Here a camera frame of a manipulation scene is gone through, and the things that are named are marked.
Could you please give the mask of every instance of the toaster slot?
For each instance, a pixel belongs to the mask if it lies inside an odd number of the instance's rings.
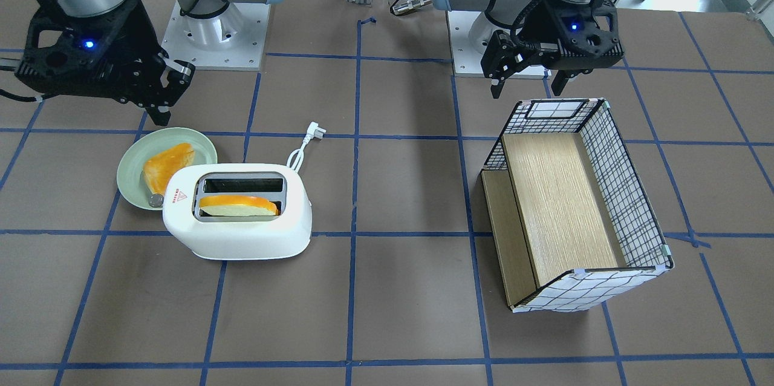
[[[197,182],[196,197],[193,201],[193,215],[199,221],[223,223],[224,221],[271,221],[277,216],[215,216],[209,215],[200,207],[204,197],[213,195],[248,195],[263,197],[273,202],[279,215],[287,207],[287,180],[280,173],[210,173]]]

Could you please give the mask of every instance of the warning label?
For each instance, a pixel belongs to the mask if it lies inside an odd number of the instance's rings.
[[[179,188],[175,190],[175,195],[172,197],[172,203],[177,203],[178,201],[183,201],[183,199],[188,198],[187,195],[183,193]]]

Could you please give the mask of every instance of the plate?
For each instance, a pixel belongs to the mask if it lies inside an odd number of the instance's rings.
[[[218,163],[218,153],[215,151],[215,146],[207,136],[196,132],[196,130],[185,127],[168,127],[149,133],[132,144],[119,162],[119,170],[115,180],[126,201],[141,209],[150,211],[162,209],[152,208],[148,204],[151,192],[143,179],[143,165],[160,152],[180,143],[190,143],[196,152],[192,165]]]

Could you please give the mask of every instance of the white toaster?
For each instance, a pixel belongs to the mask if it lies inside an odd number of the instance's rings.
[[[199,208],[210,195],[254,195],[274,202],[277,216],[211,216]],[[273,163],[187,166],[172,176],[164,225],[199,257],[263,260],[292,257],[312,235],[312,205],[298,173]]]

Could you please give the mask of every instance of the white power cord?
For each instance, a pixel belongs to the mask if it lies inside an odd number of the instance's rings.
[[[312,139],[317,138],[318,140],[322,140],[323,135],[325,135],[326,130],[321,128],[317,122],[310,122],[309,127],[307,127],[307,135],[304,136],[304,141],[301,143],[301,147],[298,149],[295,149],[295,151],[291,152],[290,156],[288,156],[288,161],[285,165],[288,166],[293,171],[296,171],[298,173],[298,170],[301,170],[301,164],[304,163],[304,148],[307,147],[307,144],[309,141],[312,141]]]

